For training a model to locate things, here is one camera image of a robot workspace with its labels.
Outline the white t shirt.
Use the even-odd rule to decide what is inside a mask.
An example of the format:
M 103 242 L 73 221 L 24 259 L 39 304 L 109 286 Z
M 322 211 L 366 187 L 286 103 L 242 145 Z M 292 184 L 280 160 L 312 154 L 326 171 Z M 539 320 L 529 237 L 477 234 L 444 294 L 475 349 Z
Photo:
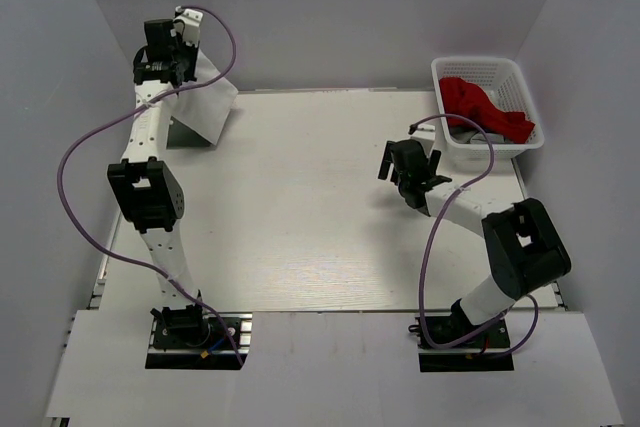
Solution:
M 216 145 L 231 111 L 238 89 L 226 78 L 207 87 L 182 92 L 173 116 Z

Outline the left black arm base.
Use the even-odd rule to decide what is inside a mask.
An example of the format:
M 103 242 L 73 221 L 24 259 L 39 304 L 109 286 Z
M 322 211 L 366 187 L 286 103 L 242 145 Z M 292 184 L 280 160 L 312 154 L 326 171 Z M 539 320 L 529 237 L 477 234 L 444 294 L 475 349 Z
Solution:
M 238 371 L 251 343 L 252 316 L 216 318 L 200 306 L 152 309 L 145 368 L 148 370 Z

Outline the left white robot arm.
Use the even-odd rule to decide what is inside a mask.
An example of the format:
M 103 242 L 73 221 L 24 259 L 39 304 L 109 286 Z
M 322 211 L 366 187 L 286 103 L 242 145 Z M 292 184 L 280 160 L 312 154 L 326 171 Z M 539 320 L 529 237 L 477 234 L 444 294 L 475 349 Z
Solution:
M 121 160 L 107 178 L 125 220 L 139 233 L 158 274 L 161 309 L 182 310 L 199 294 L 181 241 L 183 190 L 164 161 L 178 97 L 171 92 L 194 78 L 197 48 L 187 45 L 171 19 L 144 23 L 146 45 L 133 62 L 137 112 Z

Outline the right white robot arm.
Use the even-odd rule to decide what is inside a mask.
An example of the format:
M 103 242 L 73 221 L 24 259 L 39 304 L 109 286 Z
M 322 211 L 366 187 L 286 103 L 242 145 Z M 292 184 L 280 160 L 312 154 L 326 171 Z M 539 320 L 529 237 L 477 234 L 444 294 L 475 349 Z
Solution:
M 567 275 L 570 256 L 541 201 L 515 203 L 482 199 L 436 173 L 437 150 L 428 154 L 416 139 L 389 141 L 378 178 L 390 180 L 412 209 L 448 221 L 483 239 L 490 274 L 451 307 L 451 331 L 472 346 L 488 332 L 488 322 L 533 291 Z

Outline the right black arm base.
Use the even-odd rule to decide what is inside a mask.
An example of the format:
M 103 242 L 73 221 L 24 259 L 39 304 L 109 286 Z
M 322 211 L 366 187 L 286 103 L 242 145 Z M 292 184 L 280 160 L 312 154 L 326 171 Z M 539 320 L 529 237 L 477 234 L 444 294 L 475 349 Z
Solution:
M 459 341 L 471 334 L 477 326 L 471 325 L 462 314 L 459 301 L 448 315 L 426 315 L 425 322 L 431 340 L 437 344 Z M 514 370 L 511 339 L 503 318 L 474 337 L 446 349 L 436 349 L 424 336 L 419 317 L 408 327 L 418 343 L 421 373 L 480 373 L 509 372 Z

